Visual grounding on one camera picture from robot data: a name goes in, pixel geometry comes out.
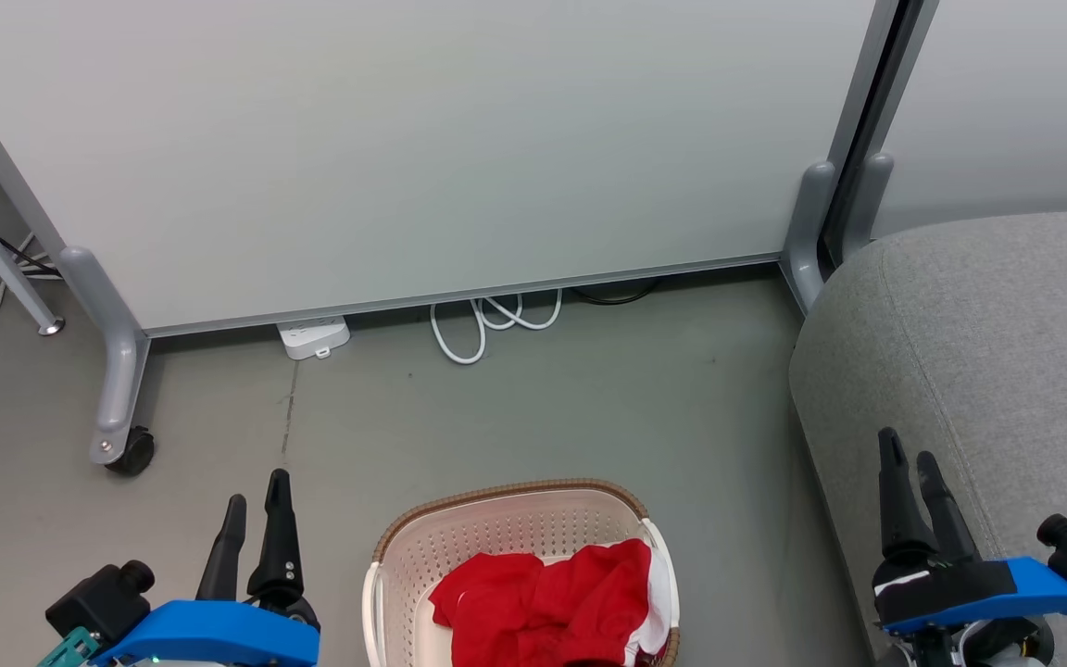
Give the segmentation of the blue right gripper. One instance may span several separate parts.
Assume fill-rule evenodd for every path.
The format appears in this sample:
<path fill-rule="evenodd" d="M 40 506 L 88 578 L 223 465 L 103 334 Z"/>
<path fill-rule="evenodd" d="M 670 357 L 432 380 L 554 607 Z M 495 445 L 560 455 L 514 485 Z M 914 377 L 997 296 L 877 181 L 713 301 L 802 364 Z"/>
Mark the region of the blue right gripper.
<path fill-rule="evenodd" d="M 1067 554 L 1054 554 L 1046 563 L 1026 557 L 981 561 L 973 535 L 933 452 L 915 456 L 931 529 L 919 510 L 908 457 L 893 427 L 878 431 L 878 456 L 885 560 L 923 563 L 935 556 L 937 544 L 940 558 L 951 563 L 902 575 L 890 567 L 878 571 L 873 600 L 887 634 L 906 637 L 931 628 L 1002 618 L 1067 616 Z"/>

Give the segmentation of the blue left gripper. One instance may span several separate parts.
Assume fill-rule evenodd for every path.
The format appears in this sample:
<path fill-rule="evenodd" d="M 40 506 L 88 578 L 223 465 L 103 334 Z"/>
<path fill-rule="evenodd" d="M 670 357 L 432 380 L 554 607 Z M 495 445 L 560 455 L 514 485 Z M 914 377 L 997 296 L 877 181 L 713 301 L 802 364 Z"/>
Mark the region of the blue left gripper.
<path fill-rule="evenodd" d="M 194 661 L 248 667 L 315 667 L 320 622 L 305 599 L 291 474 L 270 474 L 259 561 L 248 579 L 250 602 L 237 599 L 238 566 L 245 543 L 248 502 L 232 495 L 205 561 L 195 600 L 171 600 L 148 613 L 118 644 L 89 660 L 94 667 L 118 661 Z"/>

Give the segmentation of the red and white garment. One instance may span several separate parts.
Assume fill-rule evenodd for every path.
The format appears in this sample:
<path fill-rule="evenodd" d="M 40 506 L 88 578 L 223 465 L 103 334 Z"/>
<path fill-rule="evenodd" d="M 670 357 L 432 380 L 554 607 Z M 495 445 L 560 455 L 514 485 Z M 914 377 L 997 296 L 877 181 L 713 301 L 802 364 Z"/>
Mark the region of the red and white garment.
<path fill-rule="evenodd" d="M 543 567 L 525 632 L 543 667 L 638 667 L 676 624 L 670 567 L 643 539 L 582 547 Z"/>

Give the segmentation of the grey fabric sofa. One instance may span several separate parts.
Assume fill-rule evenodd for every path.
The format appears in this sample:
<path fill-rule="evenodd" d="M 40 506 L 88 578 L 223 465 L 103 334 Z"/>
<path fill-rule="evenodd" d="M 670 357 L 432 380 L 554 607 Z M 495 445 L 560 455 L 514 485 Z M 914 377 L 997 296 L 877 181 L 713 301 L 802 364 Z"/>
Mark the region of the grey fabric sofa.
<path fill-rule="evenodd" d="M 987 559 L 1048 557 L 1067 517 L 1067 215 L 892 233 L 838 267 L 801 325 L 789 390 L 847 567 L 865 664 L 881 562 L 878 431 L 930 451 Z"/>

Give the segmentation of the black caster wheel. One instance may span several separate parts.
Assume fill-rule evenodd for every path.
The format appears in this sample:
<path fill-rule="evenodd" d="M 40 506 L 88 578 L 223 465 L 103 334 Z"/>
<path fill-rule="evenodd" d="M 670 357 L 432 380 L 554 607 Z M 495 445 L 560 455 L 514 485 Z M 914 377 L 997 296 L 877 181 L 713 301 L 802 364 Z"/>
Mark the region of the black caster wheel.
<path fill-rule="evenodd" d="M 126 447 L 118 459 L 105 465 L 108 472 L 124 478 L 134 478 L 148 469 L 157 451 L 156 439 L 147 427 L 132 426 Z"/>

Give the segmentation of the white power strip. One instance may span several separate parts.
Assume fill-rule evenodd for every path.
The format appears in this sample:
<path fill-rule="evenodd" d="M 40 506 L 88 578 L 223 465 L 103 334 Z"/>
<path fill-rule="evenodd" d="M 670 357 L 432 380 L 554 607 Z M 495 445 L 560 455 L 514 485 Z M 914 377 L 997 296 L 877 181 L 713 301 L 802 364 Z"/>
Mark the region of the white power strip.
<path fill-rule="evenodd" d="M 351 330 L 343 316 L 278 322 L 285 355 L 292 360 L 327 359 L 336 347 L 350 342 Z"/>

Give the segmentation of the grey partition leg with caster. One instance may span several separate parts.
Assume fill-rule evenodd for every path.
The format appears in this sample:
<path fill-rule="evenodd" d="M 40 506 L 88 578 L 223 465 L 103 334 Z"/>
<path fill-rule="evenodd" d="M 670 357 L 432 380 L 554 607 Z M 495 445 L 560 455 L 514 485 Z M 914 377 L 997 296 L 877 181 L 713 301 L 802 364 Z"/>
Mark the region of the grey partition leg with caster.
<path fill-rule="evenodd" d="M 89 249 L 64 247 L 58 263 L 71 293 L 103 338 L 105 374 L 90 459 L 105 469 L 124 451 L 131 427 L 141 426 L 134 423 L 134 412 L 152 338 Z"/>

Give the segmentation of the white plastic laundry basket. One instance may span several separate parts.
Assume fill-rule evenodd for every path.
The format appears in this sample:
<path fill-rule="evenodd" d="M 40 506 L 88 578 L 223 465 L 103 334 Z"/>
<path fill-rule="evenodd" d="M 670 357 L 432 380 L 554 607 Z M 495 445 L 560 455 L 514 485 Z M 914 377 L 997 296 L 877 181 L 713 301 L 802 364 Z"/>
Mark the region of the white plastic laundry basket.
<path fill-rule="evenodd" d="M 361 587 L 361 630 L 370 667 L 450 667 L 450 632 L 433 623 L 429 595 L 471 557 L 531 553 L 545 563 L 590 545 L 639 539 L 655 553 L 649 595 L 657 653 L 631 667 L 674 667 L 679 633 L 676 570 L 647 507 L 621 485 L 596 478 L 491 486 L 399 515 L 373 550 Z"/>

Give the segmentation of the short grey partition leg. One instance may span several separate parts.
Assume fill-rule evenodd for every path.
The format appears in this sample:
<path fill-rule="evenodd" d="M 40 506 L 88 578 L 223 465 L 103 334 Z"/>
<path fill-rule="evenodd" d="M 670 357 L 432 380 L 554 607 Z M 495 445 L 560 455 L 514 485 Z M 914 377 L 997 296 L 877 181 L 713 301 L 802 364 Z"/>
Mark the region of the short grey partition leg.
<path fill-rule="evenodd" d="M 789 292 L 803 316 L 808 316 L 824 286 L 819 240 L 822 225 L 833 201 L 835 178 L 835 165 L 830 161 L 818 161 L 805 169 L 779 257 Z"/>

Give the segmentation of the grey leg of narrow partition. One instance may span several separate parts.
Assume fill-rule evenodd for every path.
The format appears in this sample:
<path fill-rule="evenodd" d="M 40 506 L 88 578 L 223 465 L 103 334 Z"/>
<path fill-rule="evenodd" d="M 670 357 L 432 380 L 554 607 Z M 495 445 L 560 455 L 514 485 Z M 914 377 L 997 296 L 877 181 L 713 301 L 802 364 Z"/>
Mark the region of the grey leg of narrow partition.
<path fill-rule="evenodd" d="M 841 260 L 848 258 L 872 243 L 872 233 L 878 216 L 878 208 L 885 197 L 886 186 L 892 177 L 895 160 L 888 153 L 867 156 L 860 168 L 859 177 L 851 198 L 844 210 L 844 227 L 841 240 Z"/>

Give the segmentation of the narrow white partition panel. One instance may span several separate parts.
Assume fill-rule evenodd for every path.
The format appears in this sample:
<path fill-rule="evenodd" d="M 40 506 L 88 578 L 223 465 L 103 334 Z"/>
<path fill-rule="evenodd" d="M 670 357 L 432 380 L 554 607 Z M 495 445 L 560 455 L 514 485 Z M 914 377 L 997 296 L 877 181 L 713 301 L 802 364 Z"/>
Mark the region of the narrow white partition panel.
<path fill-rule="evenodd" d="M 872 235 L 1067 211 L 1067 0 L 937 0 Z"/>

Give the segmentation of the large white partition panel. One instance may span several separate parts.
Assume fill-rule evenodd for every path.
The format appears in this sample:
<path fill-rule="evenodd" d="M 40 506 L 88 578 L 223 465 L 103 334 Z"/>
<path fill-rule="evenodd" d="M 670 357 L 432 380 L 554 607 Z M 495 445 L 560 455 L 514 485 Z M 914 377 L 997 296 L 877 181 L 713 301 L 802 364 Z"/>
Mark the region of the large white partition panel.
<path fill-rule="evenodd" d="M 148 331 L 770 260 L 876 0 L 0 0 L 0 145 Z"/>

